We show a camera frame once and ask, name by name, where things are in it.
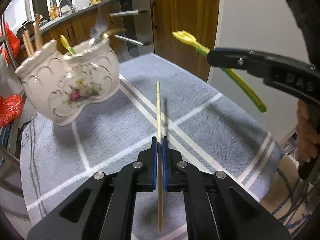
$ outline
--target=finger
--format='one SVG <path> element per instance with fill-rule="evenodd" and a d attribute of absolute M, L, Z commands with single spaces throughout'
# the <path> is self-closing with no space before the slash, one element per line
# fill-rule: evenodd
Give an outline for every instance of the finger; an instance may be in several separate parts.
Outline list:
<path fill-rule="evenodd" d="M 310 158 L 317 156 L 317 147 L 305 138 L 298 137 L 299 160 L 309 162 Z"/>
<path fill-rule="evenodd" d="M 309 119 L 309 111 L 308 111 L 308 104 L 301 99 L 298 101 L 298 109 L 300 109 L 302 116 L 308 120 Z"/>
<path fill-rule="evenodd" d="M 320 134 L 318 134 L 313 125 L 303 117 L 301 112 L 302 111 L 299 108 L 297 110 L 297 117 L 300 137 L 307 138 L 310 142 L 315 144 L 320 143 Z"/>

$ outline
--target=pink rose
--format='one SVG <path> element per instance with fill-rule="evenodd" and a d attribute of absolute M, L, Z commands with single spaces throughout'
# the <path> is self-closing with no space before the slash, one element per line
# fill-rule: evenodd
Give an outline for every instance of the pink rose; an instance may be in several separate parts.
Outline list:
<path fill-rule="evenodd" d="M 77 101 L 80 98 L 80 90 L 76 89 L 71 92 L 70 94 L 70 100 Z"/>

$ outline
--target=gray tablecloth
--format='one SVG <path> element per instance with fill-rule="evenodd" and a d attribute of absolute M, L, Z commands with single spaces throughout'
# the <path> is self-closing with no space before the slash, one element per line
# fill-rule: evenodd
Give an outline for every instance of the gray tablecloth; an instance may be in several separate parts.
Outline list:
<path fill-rule="evenodd" d="M 120 90 L 86 106 L 72 124 L 59 127 L 38 114 L 25 129 L 21 178 L 33 224 L 96 171 L 120 171 L 150 148 L 156 135 L 157 81 L 162 106 L 167 104 L 169 126 L 163 134 L 170 147 L 202 171 L 225 170 L 261 200 L 283 156 L 270 133 L 213 87 L 154 54 L 122 63 L 120 73 Z M 162 234 L 156 205 L 156 192 L 137 194 L 133 239 L 185 238 L 183 194 L 165 194 Z"/>

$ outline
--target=silver screw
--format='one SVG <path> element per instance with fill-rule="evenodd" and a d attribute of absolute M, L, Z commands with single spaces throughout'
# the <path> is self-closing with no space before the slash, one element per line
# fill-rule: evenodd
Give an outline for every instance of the silver screw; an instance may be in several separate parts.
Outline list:
<path fill-rule="evenodd" d="M 227 175 L 225 172 L 223 171 L 217 171 L 216 172 L 216 176 L 219 178 L 219 179 L 224 179 Z"/>
<path fill-rule="evenodd" d="M 142 165 L 143 165 L 142 162 L 134 162 L 134 163 L 132 164 L 132 166 L 133 166 L 134 168 L 136 168 L 136 169 L 141 168 Z"/>
<path fill-rule="evenodd" d="M 101 172 L 101 171 L 99 171 L 99 172 L 96 172 L 95 174 L 94 174 L 94 178 L 95 179 L 102 179 L 104 177 L 104 173 L 103 172 Z"/>
<path fill-rule="evenodd" d="M 177 163 L 177 166 L 178 166 L 179 168 L 185 168 L 187 165 L 188 165 L 188 164 L 187 164 L 186 162 L 184 162 L 184 161 L 179 161 L 179 162 Z"/>
<path fill-rule="evenodd" d="M 240 65 L 240 66 L 243 65 L 243 58 L 240 58 L 240 59 L 238 60 L 238 65 Z"/>

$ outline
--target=red plastic bag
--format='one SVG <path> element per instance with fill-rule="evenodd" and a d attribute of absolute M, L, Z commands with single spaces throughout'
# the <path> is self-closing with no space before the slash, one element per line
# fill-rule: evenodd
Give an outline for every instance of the red plastic bag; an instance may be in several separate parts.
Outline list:
<path fill-rule="evenodd" d="M 7 99 L 0 96 L 0 126 L 16 119 L 22 114 L 23 101 L 19 95 L 11 95 Z"/>
<path fill-rule="evenodd" d="M 7 33 L 7 39 L 9 41 L 9 43 L 10 43 L 10 47 L 11 47 L 13 56 L 16 57 L 18 55 L 18 53 L 19 53 L 20 41 L 16 36 L 14 36 L 14 34 L 10 30 L 9 24 L 7 22 L 4 22 L 4 27 L 5 27 L 5 32 Z M 4 56 L 5 56 L 6 60 L 7 60 L 7 63 L 10 64 L 11 61 L 10 61 L 10 58 L 8 56 L 8 52 L 7 52 L 6 49 L 4 50 Z"/>

